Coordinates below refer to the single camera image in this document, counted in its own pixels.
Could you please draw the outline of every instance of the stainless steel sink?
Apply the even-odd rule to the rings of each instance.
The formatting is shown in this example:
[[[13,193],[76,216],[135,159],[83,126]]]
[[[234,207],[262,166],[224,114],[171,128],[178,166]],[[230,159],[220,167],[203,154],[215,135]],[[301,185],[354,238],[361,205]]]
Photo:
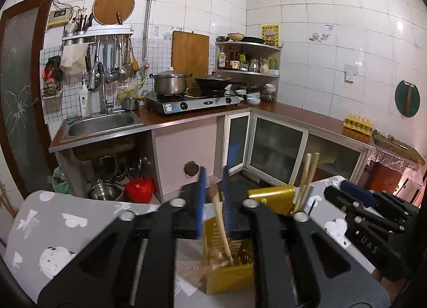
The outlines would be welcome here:
[[[119,111],[108,115],[95,115],[77,120],[69,125],[67,137],[75,138],[141,125],[142,121],[133,112]]]

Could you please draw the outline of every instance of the yellow basket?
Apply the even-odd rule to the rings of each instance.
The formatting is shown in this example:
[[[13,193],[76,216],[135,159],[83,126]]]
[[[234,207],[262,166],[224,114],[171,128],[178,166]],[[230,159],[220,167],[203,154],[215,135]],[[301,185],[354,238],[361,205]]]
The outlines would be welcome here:
[[[253,251],[251,240],[228,240],[234,265],[221,267],[206,275],[206,294],[252,289],[254,287]],[[203,261],[205,265],[216,254],[215,249],[226,258],[216,218],[204,222]]]

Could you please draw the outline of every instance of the yellow poster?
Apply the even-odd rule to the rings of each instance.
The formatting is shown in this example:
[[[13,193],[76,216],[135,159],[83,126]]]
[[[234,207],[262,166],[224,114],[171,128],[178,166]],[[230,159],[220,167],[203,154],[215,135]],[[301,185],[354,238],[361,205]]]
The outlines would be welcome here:
[[[261,38],[265,39],[268,45],[279,46],[279,25],[263,25]]]

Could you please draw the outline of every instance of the small metal pot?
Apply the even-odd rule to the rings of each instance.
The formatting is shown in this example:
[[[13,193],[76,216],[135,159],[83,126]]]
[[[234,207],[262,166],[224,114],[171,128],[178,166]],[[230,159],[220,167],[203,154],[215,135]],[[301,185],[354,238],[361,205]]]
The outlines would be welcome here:
[[[88,196],[98,201],[118,201],[123,196],[123,191],[114,184],[99,183],[88,191]]]
[[[138,110],[139,100],[137,98],[125,97],[122,103],[123,110]]]
[[[173,70],[173,67],[159,74],[150,74],[150,78],[154,78],[154,92],[159,95],[177,95],[185,93],[187,89],[187,77],[185,74],[178,73]]]

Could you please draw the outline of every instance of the round wooden cutting board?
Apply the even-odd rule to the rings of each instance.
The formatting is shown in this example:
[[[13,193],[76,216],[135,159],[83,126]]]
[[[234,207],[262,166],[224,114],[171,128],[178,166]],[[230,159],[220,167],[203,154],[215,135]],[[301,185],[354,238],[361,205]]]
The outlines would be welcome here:
[[[122,21],[132,14],[135,0],[95,0],[92,13],[95,20],[102,25],[117,24],[117,12],[120,12]]]

